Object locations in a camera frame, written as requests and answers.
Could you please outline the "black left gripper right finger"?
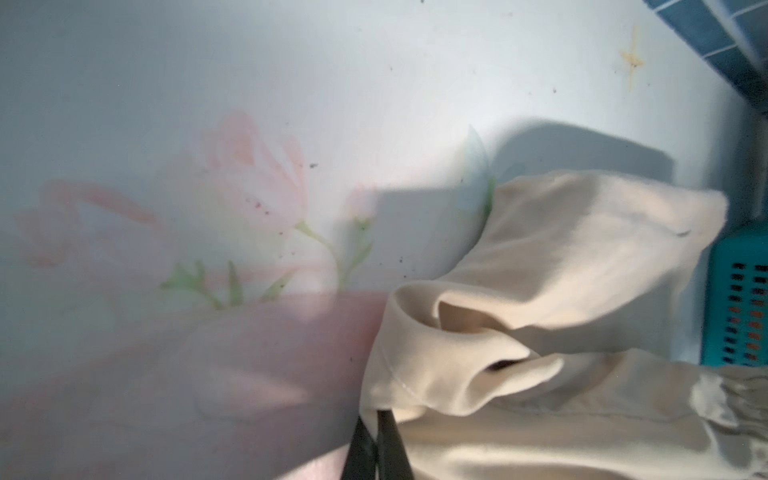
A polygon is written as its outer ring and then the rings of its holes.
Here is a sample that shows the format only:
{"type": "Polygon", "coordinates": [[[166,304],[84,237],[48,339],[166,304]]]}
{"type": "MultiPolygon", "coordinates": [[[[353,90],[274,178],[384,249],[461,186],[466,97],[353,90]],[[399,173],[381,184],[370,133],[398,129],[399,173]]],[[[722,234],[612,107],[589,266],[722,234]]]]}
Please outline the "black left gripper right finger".
{"type": "Polygon", "coordinates": [[[377,411],[378,478],[380,480],[413,480],[397,422],[391,410],[377,411]]]}

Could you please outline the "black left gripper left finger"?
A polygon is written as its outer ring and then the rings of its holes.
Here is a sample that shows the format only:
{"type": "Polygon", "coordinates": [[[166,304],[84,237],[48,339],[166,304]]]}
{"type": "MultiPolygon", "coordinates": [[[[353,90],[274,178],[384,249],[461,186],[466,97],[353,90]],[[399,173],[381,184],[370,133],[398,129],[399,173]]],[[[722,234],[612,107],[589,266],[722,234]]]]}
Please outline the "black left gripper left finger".
{"type": "Polygon", "coordinates": [[[375,480],[377,446],[361,418],[357,419],[349,444],[341,480],[375,480]]]}

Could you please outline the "pink shorts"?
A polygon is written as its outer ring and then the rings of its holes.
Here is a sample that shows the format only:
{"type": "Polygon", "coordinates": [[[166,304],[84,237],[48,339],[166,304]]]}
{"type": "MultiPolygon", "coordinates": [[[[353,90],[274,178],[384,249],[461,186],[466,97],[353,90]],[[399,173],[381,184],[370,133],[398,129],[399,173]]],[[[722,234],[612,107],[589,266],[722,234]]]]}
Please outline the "pink shorts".
{"type": "Polygon", "coordinates": [[[382,292],[173,315],[1,403],[5,479],[334,478],[382,292]]]}

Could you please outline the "beige shorts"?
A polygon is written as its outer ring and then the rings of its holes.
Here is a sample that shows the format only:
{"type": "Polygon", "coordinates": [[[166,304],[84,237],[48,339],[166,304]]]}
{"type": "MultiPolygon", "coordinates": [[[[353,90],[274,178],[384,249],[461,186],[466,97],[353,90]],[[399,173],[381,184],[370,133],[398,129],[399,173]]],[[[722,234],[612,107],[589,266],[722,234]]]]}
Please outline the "beige shorts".
{"type": "Polygon", "coordinates": [[[361,389],[391,410],[414,479],[763,479],[767,371],[658,354],[723,228],[724,194],[608,172],[498,186],[445,275],[389,296],[361,389]]]}

